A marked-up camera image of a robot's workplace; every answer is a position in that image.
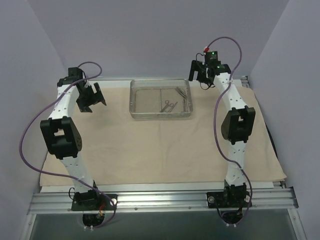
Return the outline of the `steel surgical scissors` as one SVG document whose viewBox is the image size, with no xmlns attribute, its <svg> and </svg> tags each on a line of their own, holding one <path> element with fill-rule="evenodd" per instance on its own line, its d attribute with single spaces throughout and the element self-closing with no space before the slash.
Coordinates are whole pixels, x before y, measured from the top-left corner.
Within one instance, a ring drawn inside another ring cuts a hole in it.
<svg viewBox="0 0 320 240">
<path fill-rule="evenodd" d="M 161 113 L 170 113 L 176 106 L 177 102 L 172 103 L 169 100 L 165 100 L 164 107 L 161 108 Z"/>
</svg>

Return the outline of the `beige cloth wrap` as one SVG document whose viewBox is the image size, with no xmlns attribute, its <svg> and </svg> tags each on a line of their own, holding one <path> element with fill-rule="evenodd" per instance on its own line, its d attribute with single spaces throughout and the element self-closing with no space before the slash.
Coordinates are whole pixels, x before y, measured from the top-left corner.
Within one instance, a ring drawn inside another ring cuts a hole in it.
<svg viewBox="0 0 320 240">
<path fill-rule="evenodd" d="M 225 105 L 216 89 L 191 89 L 189 118 L 135 120 L 128 88 L 105 88 L 107 104 L 73 112 L 82 159 L 98 185 L 223 182 L 228 143 L 221 135 Z"/>
</svg>

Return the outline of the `wire mesh instrument tray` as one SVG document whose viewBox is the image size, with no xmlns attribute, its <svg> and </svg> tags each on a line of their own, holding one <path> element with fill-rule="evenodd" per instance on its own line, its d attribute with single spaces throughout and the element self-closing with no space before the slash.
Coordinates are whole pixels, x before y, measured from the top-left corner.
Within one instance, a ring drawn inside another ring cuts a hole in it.
<svg viewBox="0 0 320 240">
<path fill-rule="evenodd" d="M 176 92 L 176 87 L 186 93 L 186 99 Z M 171 112 L 160 112 L 165 100 L 177 102 Z M 136 79 L 130 82 L 129 113 L 133 119 L 184 119 L 192 112 L 191 88 L 186 79 Z"/>
</svg>

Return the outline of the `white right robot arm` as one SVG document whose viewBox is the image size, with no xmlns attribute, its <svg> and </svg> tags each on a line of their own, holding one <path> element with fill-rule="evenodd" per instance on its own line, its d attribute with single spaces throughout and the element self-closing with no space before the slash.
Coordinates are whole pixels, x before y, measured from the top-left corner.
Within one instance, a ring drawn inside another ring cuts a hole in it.
<svg viewBox="0 0 320 240">
<path fill-rule="evenodd" d="M 252 134 L 256 111 L 248 107 L 237 87 L 233 83 L 231 71 L 228 65 L 214 60 L 204 64 L 200 61 L 191 62 L 189 81 L 193 80 L 195 72 L 198 72 L 196 80 L 212 85 L 219 91 L 220 96 L 214 107 L 213 133 L 216 146 L 221 156 L 227 161 L 227 173 L 224 190 L 222 193 L 223 203 L 234 206 L 248 196 L 248 178 L 244 174 L 245 148 Z M 220 101 L 224 102 L 227 113 L 221 124 L 221 135 L 228 142 L 228 155 L 222 152 L 218 141 L 217 115 Z"/>
</svg>

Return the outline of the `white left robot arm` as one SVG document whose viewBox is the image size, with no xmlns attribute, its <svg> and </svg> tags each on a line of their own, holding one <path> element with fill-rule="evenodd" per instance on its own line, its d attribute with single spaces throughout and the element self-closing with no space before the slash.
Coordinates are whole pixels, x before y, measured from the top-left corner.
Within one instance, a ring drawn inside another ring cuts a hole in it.
<svg viewBox="0 0 320 240">
<path fill-rule="evenodd" d="M 107 103 L 99 84 L 91 85 L 85 76 L 79 67 L 68 69 L 68 75 L 57 83 L 57 103 L 48 119 L 41 121 L 40 129 L 48 152 L 59 159 L 73 177 L 73 200 L 95 210 L 100 206 L 101 197 L 82 159 L 83 141 L 72 115 L 75 107 L 82 113 L 91 113 L 92 105 Z"/>
</svg>

